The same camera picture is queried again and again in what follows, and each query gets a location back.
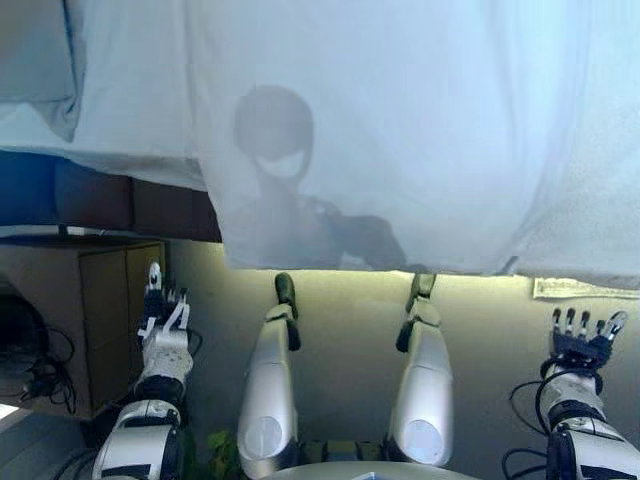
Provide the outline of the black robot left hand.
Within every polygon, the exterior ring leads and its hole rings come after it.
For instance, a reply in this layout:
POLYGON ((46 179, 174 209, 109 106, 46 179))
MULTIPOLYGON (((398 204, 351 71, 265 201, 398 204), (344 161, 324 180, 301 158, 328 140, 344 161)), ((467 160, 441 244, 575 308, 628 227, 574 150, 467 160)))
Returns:
POLYGON ((172 329, 186 330, 189 321, 188 289, 176 289, 174 282, 163 281, 161 266, 151 263, 143 299, 143 317, 138 336, 147 338, 155 327, 165 332, 172 329))

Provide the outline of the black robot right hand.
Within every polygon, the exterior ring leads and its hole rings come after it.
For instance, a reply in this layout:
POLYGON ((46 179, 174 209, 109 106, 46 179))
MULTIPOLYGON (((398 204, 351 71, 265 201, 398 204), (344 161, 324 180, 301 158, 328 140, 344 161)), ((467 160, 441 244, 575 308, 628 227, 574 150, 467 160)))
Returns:
POLYGON ((623 330, 629 314, 616 311, 608 320, 598 320, 594 335, 588 337, 589 311, 581 313, 576 321, 576 310, 563 312, 555 308, 552 312, 550 359, 561 365, 598 370, 611 358, 613 343, 623 330))

